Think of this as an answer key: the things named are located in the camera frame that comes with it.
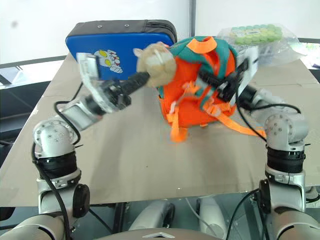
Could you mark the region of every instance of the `plush toy head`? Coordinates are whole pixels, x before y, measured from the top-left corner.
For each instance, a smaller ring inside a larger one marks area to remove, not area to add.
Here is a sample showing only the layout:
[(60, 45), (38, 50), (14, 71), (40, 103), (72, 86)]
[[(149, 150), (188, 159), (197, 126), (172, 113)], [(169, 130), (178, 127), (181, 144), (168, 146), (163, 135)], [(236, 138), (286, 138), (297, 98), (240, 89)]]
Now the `plush toy head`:
[(138, 57), (136, 71), (148, 72), (148, 87), (160, 87), (172, 81), (176, 74), (177, 64), (174, 56), (163, 43), (153, 43), (144, 50), (133, 49)]

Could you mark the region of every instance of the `blue case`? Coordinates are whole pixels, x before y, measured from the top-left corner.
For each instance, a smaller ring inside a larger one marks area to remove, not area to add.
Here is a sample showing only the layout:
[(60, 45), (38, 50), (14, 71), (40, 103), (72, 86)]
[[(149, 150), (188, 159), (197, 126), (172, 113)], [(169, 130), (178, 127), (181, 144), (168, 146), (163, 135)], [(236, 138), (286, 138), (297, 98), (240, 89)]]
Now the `blue case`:
[(80, 22), (69, 33), (65, 43), (76, 59), (76, 53), (98, 56), (102, 80), (127, 80), (136, 72), (134, 48), (163, 42), (177, 42), (174, 25), (167, 20), (110, 20)]

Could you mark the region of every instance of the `orange backpack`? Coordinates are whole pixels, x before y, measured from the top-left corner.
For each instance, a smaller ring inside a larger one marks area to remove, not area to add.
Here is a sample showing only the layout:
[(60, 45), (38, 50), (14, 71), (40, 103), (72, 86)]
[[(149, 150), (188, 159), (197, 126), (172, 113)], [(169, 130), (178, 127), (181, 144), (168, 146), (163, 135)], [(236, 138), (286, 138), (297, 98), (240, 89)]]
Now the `orange backpack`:
[(171, 140), (187, 139), (188, 128), (220, 121), (228, 128), (243, 134), (256, 135), (229, 118), (236, 109), (218, 98), (215, 87), (199, 77), (200, 70), (223, 79), (236, 70), (237, 53), (224, 40), (212, 36), (196, 36), (184, 39), (170, 47), (177, 69), (174, 79), (158, 87), (159, 101), (164, 118), (171, 125)]

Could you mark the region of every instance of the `cardboard sheet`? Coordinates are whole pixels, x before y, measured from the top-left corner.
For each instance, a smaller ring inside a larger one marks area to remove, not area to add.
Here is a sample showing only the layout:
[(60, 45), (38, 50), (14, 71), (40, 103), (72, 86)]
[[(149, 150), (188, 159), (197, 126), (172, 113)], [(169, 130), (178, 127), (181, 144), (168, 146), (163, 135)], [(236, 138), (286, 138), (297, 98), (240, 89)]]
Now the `cardboard sheet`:
[[(320, 85), (300, 61), (274, 69), (258, 70), (253, 84), (259, 87), (259, 83), (278, 79), (276, 85), (261, 85), (297, 105), (307, 117), (306, 143), (312, 145), (306, 147), (306, 183), (319, 185), (320, 114), (316, 108)], [(37, 206), (38, 172), (31, 162), (33, 128), (54, 116), (54, 102), (71, 99), (80, 82), (76, 61), (68, 55), (0, 169), (0, 206)], [(79, 144), (84, 146), (76, 150), (77, 165), (82, 171), (80, 182), (90, 188), (91, 203), (249, 191), (265, 178), (267, 151), (258, 137), (241, 135), (219, 122), (193, 127), (189, 134), (186, 142), (170, 142), (170, 127), (161, 115), (157, 92), (143, 88), (134, 93), (130, 107), (105, 115), (81, 132)]]

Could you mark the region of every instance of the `cartoon print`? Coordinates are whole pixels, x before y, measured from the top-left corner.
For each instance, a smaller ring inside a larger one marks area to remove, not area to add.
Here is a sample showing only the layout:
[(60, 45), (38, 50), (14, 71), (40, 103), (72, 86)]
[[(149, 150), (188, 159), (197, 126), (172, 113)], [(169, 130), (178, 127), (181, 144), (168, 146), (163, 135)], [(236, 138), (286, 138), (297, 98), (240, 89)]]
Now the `cartoon print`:
[(94, 55), (99, 57), (99, 64), (110, 68), (111, 71), (121, 74), (123, 70), (120, 67), (120, 58), (115, 51), (112, 50), (98, 50)]

